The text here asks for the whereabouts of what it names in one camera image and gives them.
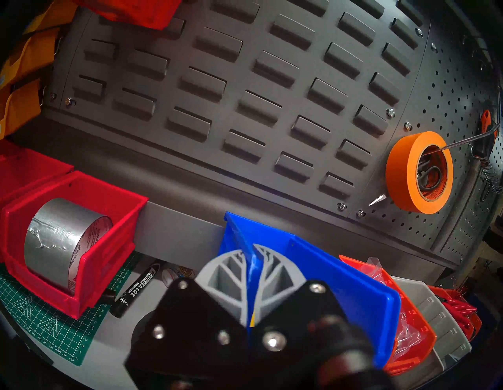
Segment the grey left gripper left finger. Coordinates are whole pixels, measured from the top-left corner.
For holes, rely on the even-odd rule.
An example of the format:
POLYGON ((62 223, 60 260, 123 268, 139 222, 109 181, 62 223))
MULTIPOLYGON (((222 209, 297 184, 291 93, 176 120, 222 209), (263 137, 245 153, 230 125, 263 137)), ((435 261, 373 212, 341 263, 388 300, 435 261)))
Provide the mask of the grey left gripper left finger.
POLYGON ((125 368, 133 381, 246 381, 246 258, 223 253, 170 285, 125 368))

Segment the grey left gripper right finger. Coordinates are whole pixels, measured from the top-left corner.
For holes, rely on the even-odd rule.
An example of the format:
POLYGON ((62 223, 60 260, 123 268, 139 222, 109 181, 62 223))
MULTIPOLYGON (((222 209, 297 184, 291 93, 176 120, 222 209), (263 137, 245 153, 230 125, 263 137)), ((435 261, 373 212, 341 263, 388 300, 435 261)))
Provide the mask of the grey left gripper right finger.
POLYGON ((255 297, 255 356, 339 356, 351 350, 351 325, 331 288, 308 280, 298 266, 264 245, 255 297))

